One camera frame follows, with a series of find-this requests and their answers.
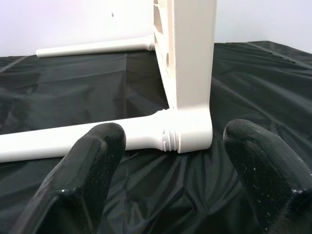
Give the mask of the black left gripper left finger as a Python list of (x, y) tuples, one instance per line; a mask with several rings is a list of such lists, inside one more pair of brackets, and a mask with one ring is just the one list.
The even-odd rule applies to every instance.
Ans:
[(46, 176), (9, 234), (97, 234), (125, 145), (120, 125), (93, 127)]

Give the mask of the white plastic table leg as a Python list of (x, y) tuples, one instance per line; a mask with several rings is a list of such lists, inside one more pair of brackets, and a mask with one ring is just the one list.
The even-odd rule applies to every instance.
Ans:
[[(154, 148), (179, 152), (174, 115), (168, 109), (112, 122), (123, 128), (127, 150)], [(82, 136), (99, 125), (95, 122), (0, 135), (0, 163), (64, 156)]]
[(139, 38), (117, 39), (104, 42), (37, 49), (36, 56), (38, 58), (53, 58), (135, 50), (153, 51), (155, 49), (155, 44), (155, 36), (150, 35)]

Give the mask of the black tablecloth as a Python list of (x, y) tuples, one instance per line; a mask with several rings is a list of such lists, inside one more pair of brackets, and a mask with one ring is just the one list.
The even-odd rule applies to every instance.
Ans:
[[(152, 52), (0, 58), (0, 134), (167, 107)], [(250, 120), (283, 138), (312, 168), (312, 54), (270, 41), (215, 44), (210, 107), (208, 150), (124, 155), (98, 234), (263, 234), (223, 131), (233, 119)]]

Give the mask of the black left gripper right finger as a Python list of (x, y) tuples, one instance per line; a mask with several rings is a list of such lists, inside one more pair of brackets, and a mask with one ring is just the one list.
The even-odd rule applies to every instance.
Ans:
[(223, 132), (237, 171), (265, 234), (312, 234), (312, 169), (278, 135), (245, 119)]

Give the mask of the white plastic children table top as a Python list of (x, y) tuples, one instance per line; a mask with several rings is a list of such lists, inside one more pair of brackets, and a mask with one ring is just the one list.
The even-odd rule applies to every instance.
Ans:
[(154, 0), (154, 48), (169, 109), (163, 151), (207, 149), (213, 127), (210, 92), (217, 0)]

